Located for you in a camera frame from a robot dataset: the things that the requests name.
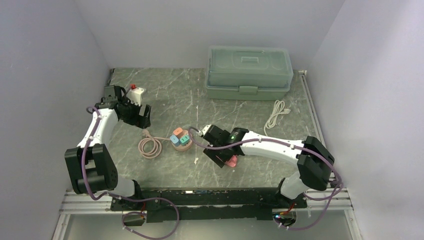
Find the green plastic storage box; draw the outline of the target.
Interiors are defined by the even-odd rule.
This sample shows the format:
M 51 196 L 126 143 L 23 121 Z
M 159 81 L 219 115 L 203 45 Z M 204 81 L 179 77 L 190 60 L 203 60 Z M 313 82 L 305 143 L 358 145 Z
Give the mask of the green plastic storage box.
M 275 101 L 289 92 L 294 77 L 284 48 L 213 45 L 208 49 L 208 98 Z

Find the teal charger cube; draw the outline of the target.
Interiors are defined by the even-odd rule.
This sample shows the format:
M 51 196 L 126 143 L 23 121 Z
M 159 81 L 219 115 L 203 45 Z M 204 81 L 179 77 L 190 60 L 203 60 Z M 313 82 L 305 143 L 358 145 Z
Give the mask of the teal charger cube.
M 190 136 L 186 133 L 179 138 L 181 146 L 189 146 L 192 144 Z

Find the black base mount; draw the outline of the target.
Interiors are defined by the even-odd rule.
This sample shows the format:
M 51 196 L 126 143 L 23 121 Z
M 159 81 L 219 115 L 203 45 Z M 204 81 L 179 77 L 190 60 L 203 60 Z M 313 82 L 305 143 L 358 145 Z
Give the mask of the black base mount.
M 180 220 L 256 219 L 271 221 L 278 211 L 305 209 L 302 195 L 294 200 L 275 187 L 254 188 L 145 188 L 133 202 L 112 198 L 112 212 L 146 213 L 147 223 Z

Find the orange charger cube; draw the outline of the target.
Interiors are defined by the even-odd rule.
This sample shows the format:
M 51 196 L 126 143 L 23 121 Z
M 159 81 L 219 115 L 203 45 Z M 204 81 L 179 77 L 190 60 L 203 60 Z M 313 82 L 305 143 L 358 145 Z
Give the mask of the orange charger cube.
M 178 127 L 173 131 L 173 135 L 175 135 L 177 138 L 180 139 L 181 137 L 185 135 L 185 130 L 182 129 L 181 127 Z

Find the aluminium rail frame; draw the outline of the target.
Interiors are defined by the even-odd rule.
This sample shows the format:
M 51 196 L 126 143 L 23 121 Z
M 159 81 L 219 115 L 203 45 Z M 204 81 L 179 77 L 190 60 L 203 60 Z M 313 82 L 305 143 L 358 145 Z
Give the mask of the aluminium rail frame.
M 233 166 L 236 157 L 257 156 L 283 161 L 296 171 L 283 178 L 277 187 L 184 189 L 142 189 L 134 179 L 119 176 L 106 141 L 122 119 L 140 128 L 150 126 L 149 105 L 141 108 L 143 89 L 131 86 L 106 86 L 106 95 L 89 107 L 92 122 L 82 141 L 68 149 L 64 159 L 73 191 L 93 201 L 106 198 L 106 212 L 120 213 L 123 230 L 133 233 L 135 226 L 174 220 L 244 219 L 271 220 L 288 231 L 297 231 L 296 210 L 311 214 L 319 211 L 320 221 L 327 211 L 344 211 L 351 235 L 361 239 L 354 209 L 342 178 L 334 167 L 335 159 L 323 143 L 313 136 L 286 140 L 236 127 L 226 131 L 214 124 L 203 129 L 184 128 L 177 138 L 194 135 L 207 141 L 204 153 L 219 167 Z

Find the round pink socket hub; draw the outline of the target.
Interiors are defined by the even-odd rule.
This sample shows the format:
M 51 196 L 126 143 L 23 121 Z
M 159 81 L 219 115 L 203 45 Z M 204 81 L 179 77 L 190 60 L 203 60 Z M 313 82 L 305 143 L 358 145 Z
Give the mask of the round pink socket hub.
M 188 151 L 191 147 L 192 147 L 192 145 L 193 145 L 193 142 L 190 140 L 186 145 L 175 145 L 174 143 L 171 143 L 172 144 L 172 147 L 176 150 L 176 151 L 179 151 L 179 152 L 185 152 L 185 151 Z

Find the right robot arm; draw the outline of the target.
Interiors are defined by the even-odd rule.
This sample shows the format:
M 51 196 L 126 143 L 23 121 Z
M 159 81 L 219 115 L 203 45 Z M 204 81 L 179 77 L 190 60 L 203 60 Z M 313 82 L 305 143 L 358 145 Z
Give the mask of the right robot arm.
M 309 189 L 325 191 L 333 173 L 334 157 L 313 136 L 286 140 L 240 127 L 229 132 L 213 124 L 205 126 L 198 135 L 208 142 L 204 154 L 220 168 L 236 156 L 264 157 L 295 166 L 296 171 L 280 182 L 275 194 L 276 203 L 282 208 L 289 207 Z

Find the pink plug adapter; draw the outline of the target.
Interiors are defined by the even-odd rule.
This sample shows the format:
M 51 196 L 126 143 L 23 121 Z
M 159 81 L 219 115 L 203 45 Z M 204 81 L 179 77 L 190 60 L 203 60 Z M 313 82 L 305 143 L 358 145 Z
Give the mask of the pink plug adapter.
M 233 155 L 228 161 L 225 162 L 225 164 L 231 168 L 236 167 L 238 162 L 238 157 L 236 155 Z

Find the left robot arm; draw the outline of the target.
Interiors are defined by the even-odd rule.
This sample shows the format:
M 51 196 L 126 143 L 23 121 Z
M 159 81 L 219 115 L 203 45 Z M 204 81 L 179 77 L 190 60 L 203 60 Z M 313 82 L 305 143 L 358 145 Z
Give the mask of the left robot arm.
M 134 84 L 128 89 L 119 85 L 105 86 L 100 102 L 86 109 L 92 116 L 90 126 L 80 143 L 64 154 L 76 194 L 88 194 L 93 200 L 105 195 L 124 198 L 124 204 L 131 210 L 143 205 L 139 184 L 119 176 L 108 145 L 119 121 L 140 129 L 151 126 L 151 106 L 142 104 L 145 92 L 145 88 Z

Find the blue charger cube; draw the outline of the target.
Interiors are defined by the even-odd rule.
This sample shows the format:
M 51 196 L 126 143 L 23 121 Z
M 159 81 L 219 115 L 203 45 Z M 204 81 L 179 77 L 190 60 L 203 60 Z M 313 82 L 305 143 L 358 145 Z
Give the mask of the blue charger cube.
M 174 147 L 179 147 L 181 145 L 180 139 L 176 135 L 172 134 L 169 139 Z

